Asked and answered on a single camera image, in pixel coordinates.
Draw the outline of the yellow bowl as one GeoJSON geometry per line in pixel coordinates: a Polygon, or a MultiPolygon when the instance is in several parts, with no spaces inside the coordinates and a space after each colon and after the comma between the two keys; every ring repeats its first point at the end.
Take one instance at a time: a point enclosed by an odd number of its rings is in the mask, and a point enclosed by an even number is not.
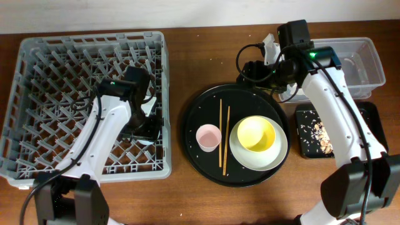
{"type": "Polygon", "coordinates": [[[239,123],[237,138],[248,151],[261,153],[273,146],[276,140],[276,131],[266,118],[250,116],[239,123]]]}

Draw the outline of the wooden chopstick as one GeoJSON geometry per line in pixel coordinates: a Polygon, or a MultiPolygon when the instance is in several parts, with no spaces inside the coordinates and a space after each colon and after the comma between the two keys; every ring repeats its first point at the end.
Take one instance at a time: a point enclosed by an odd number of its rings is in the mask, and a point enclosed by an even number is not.
{"type": "Polygon", "coordinates": [[[231,107],[227,108],[227,121],[226,121],[226,133],[225,133],[225,142],[224,142],[224,161],[222,165],[222,175],[226,175],[227,161],[228,161],[228,139],[229,139],[229,123],[230,123],[230,110],[231,107]]]}
{"type": "Polygon", "coordinates": [[[222,167],[222,110],[223,108],[223,100],[219,100],[219,167],[222,167]]]}

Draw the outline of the pink cup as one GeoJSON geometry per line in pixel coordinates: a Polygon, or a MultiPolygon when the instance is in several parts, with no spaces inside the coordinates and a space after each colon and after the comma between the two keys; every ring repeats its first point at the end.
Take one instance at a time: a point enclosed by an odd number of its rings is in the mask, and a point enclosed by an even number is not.
{"type": "Polygon", "coordinates": [[[219,146],[219,128],[212,124],[200,126],[196,131],[196,141],[206,153],[214,151],[219,146]]]}

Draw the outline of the light blue cup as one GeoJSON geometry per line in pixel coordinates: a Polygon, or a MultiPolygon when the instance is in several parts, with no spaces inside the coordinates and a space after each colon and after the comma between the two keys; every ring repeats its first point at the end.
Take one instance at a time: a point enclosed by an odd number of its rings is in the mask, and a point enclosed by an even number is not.
{"type": "Polygon", "coordinates": [[[148,146],[148,145],[155,144],[158,140],[156,139],[156,140],[150,140],[149,141],[149,140],[138,139],[137,141],[138,141],[138,143],[140,143],[140,144],[142,144],[144,146],[148,146]]]}

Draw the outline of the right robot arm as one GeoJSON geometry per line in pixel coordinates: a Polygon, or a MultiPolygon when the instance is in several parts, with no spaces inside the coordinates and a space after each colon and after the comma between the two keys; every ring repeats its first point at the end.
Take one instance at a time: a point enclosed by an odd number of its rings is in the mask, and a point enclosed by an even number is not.
{"type": "Polygon", "coordinates": [[[399,187],[399,156],[389,155],[348,90],[341,62],[329,46],[316,47],[305,20],[290,21],[257,47],[264,61],[238,66],[240,77],[270,91],[296,84],[309,98],[332,142],[337,169],[321,184],[321,200],[296,224],[364,224],[388,207],[399,187]]]}

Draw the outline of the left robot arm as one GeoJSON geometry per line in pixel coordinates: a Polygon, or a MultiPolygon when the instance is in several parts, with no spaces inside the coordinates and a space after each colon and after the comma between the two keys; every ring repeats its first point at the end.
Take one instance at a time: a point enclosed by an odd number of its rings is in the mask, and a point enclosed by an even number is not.
{"type": "Polygon", "coordinates": [[[41,172],[28,199],[35,200],[39,224],[115,224],[99,178],[119,136],[155,143],[162,122],[151,114],[157,97],[146,95],[155,79],[129,66],[122,79],[104,78],[90,115],[72,148],[52,173],[41,172]]]}

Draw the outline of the white plate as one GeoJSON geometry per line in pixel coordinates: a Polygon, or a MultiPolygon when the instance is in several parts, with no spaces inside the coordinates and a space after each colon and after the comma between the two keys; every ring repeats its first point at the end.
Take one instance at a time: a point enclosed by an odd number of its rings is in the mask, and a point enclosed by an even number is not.
{"type": "Polygon", "coordinates": [[[288,139],[283,128],[272,119],[261,116],[269,120],[275,128],[276,140],[272,147],[264,152],[252,152],[245,149],[238,141],[238,126],[244,119],[240,120],[232,129],[229,138],[229,147],[234,158],[245,168],[254,171],[268,171],[278,167],[286,157],[288,152],[288,139]]]}

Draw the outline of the food scraps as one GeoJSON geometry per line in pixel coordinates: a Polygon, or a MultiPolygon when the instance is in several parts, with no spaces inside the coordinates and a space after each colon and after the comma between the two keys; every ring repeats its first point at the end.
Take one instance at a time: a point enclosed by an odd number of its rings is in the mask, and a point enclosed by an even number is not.
{"type": "Polygon", "coordinates": [[[303,155],[307,158],[333,158],[331,140],[317,112],[300,110],[296,119],[303,155]]]}

